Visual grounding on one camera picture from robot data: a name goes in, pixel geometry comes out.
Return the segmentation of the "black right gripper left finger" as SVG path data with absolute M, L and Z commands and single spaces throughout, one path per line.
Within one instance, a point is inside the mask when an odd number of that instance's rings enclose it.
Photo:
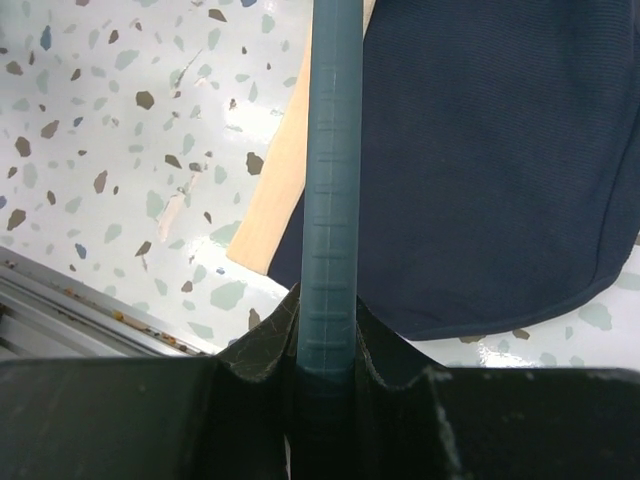
M 1 364 L 5 479 L 285 479 L 298 298 L 217 355 Z

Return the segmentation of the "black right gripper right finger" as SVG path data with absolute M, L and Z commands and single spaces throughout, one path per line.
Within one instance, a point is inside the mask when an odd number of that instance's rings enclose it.
M 445 367 L 357 308 L 360 479 L 635 479 L 639 376 Z

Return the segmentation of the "navy underwear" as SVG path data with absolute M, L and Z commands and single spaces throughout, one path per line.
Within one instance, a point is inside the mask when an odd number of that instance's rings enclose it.
M 635 1 L 367 1 L 358 293 L 413 340 L 587 303 L 639 231 Z

